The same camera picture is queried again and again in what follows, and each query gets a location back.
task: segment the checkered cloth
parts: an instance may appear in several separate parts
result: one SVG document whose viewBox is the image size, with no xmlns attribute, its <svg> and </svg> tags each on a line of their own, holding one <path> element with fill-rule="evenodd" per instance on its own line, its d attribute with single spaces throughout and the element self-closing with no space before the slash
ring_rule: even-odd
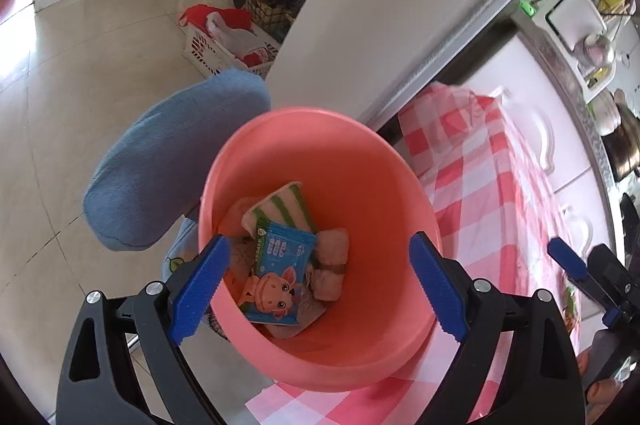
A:
<svg viewBox="0 0 640 425">
<path fill-rule="evenodd" d="M 566 279 L 546 245 L 556 235 L 569 242 L 569 232 L 544 172 L 498 102 L 434 83 L 399 119 L 436 213 L 444 257 L 505 293 L 545 287 L 563 305 Z M 577 344 L 577 330 L 572 339 Z M 472 419 L 491 408 L 510 344 L 511 334 L 503 333 Z M 262 425 L 413 425 L 457 349 L 436 325 L 407 365 L 375 385 L 323 394 L 276 383 L 246 405 Z"/>
</svg>

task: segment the metal pot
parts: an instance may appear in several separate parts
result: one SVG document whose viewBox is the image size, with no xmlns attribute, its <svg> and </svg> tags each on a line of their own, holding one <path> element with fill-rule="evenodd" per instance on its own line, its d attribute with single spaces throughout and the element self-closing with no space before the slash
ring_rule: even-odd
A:
<svg viewBox="0 0 640 425">
<path fill-rule="evenodd" d="M 618 105 L 622 123 L 602 141 L 617 182 L 640 166 L 640 120 L 625 106 Z"/>
</svg>

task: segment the human hand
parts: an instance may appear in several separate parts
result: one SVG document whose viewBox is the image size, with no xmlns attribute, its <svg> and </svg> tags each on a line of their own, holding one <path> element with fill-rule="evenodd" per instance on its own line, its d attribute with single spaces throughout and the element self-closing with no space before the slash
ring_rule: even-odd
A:
<svg viewBox="0 0 640 425">
<path fill-rule="evenodd" d="M 584 375 L 589 366 L 589 350 L 586 348 L 578 355 L 578 370 L 580 376 Z M 591 408 L 587 413 L 587 424 L 591 425 L 596 421 L 609 404 L 622 389 L 622 383 L 614 379 L 600 380 L 594 383 L 587 391 L 587 403 L 591 403 Z"/>
</svg>

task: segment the silver bolt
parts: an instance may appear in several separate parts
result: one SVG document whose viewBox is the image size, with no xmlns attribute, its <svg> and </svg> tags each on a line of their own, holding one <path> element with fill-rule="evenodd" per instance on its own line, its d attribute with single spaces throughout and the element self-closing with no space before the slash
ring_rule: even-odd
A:
<svg viewBox="0 0 640 425">
<path fill-rule="evenodd" d="M 543 302 L 551 302 L 554 299 L 553 295 L 547 290 L 540 290 L 538 292 L 538 298 Z"/>
<path fill-rule="evenodd" d="M 86 296 L 86 301 L 89 302 L 89 304 L 95 304 L 98 300 L 100 300 L 100 297 L 101 295 L 99 291 L 92 291 Z"/>
<path fill-rule="evenodd" d="M 491 283 L 488 280 L 477 279 L 474 280 L 474 288 L 480 293 L 487 293 L 491 291 Z"/>
<path fill-rule="evenodd" d="M 146 285 L 146 294 L 147 295 L 158 295 L 162 291 L 162 283 L 161 282 L 152 282 Z"/>
</svg>

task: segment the striped towel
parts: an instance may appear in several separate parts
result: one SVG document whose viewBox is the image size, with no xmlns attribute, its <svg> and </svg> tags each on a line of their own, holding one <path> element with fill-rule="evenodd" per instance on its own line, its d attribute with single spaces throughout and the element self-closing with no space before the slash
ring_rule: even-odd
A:
<svg viewBox="0 0 640 425">
<path fill-rule="evenodd" d="M 302 183 L 293 181 L 269 194 L 262 201 L 249 208 L 242 216 L 242 227 L 255 238 L 255 225 L 258 218 L 264 217 L 291 228 L 316 233 L 316 227 L 306 208 L 305 199 L 300 192 Z"/>
</svg>

